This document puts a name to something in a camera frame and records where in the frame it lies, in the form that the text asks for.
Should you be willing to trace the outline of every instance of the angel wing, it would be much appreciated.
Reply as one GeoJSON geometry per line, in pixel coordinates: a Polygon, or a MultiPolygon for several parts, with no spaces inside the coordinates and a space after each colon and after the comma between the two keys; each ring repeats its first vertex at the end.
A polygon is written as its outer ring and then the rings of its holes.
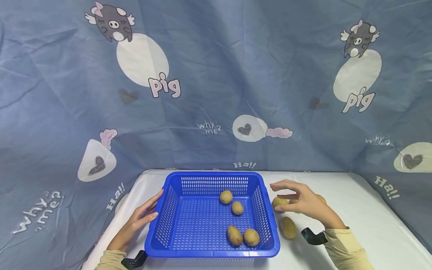
{"type": "Polygon", "coordinates": [[[96,24],[96,18],[84,12],[85,18],[89,21],[90,24],[96,24]]]}
{"type": "Polygon", "coordinates": [[[127,20],[129,21],[130,26],[135,25],[135,17],[132,16],[132,13],[127,17],[127,20]]]}
{"type": "Polygon", "coordinates": [[[376,34],[374,34],[372,36],[371,42],[374,42],[375,40],[377,40],[378,37],[379,37],[379,32],[376,32],[376,34]]]}
{"type": "Polygon", "coordinates": [[[347,41],[348,37],[349,37],[349,33],[347,33],[344,29],[343,32],[340,34],[340,40],[347,41]]]}

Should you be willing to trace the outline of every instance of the blue plastic basket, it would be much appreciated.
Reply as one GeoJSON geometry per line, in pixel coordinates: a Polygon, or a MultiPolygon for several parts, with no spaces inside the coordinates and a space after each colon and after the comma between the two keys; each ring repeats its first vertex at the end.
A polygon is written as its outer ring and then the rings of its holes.
{"type": "Polygon", "coordinates": [[[276,221],[261,175],[255,172],[173,172],[166,178],[157,219],[150,223],[145,251],[151,257],[274,257],[280,249],[276,221]],[[235,216],[219,195],[225,190],[240,201],[235,216]],[[243,234],[253,228],[260,243],[234,247],[227,228],[243,234]]]}

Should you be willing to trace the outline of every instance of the cartoon pig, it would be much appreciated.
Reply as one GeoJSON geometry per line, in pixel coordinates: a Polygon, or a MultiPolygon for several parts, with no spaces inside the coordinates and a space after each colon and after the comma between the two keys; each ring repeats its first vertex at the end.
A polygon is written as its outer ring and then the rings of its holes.
{"type": "Polygon", "coordinates": [[[112,40],[123,41],[127,39],[132,41],[132,25],[135,25],[135,18],[119,7],[102,5],[96,2],[92,7],[91,13],[95,16],[85,14],[85,18],[90,24],[97,25],[102,34],[112,42],[112,40]]]}
{"type": "Polygon", "coordinates": [[[348,55],[350,57],[362,57],[369,44],[378,37],[379,32],[376,27],[362,20],[351,27],[350,33],[347,33],[344,29],[340,34],[340,40],[346,41],[344,57],[346,58],[348,55]]]}

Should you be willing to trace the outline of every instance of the white tablecloth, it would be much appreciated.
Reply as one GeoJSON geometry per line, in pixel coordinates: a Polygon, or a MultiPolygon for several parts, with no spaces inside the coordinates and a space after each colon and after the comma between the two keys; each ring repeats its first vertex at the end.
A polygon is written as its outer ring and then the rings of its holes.
{"type": "MultiPolygon", "coordinates": [[[[111,239],[129,219],[135,208],[156,194],[171,172],[173,170],[149,170],[140,175],[88,260],[83,264],[82,270],[94,269],[111,239]]],[[[276,193],[268,184],[283,179],[305,183],[315,193],[323,196],[345,224],[352,228],[377,270],[432,270],[432,255],[362,177],[352,173],[258,173],[262,175],[268,187],[270,200],[276,196],[276,193]]],[[[315,233],[324,229],[318,221],[301,214],[285,213],[281,216],[277,215],[276,218],[282,216],[292,218],[299,231],[305,227],[310,227],[315,233]]],[[[135,258],[136,254],[144,249],[147,232],[146,226],[130,246],[127,253],[129,258],[135,258]]],[[[280,241],[279,254],[270,259],[148,258],[144,268],[146,270],[336,269],[324,246],[309,245],[300,233],[294,240],[288,241],[280,237],[280,241]]]]}

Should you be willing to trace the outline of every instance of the blue fabric backdrop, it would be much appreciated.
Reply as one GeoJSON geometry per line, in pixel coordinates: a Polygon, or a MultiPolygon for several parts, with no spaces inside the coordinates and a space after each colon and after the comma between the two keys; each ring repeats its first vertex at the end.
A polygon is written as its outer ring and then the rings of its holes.
{"type": "Polygon", "coordinates": [[[79,268],[150,168],[356,172],[432,250],[432,2],[0,7],[4,269],[79,268]]]}

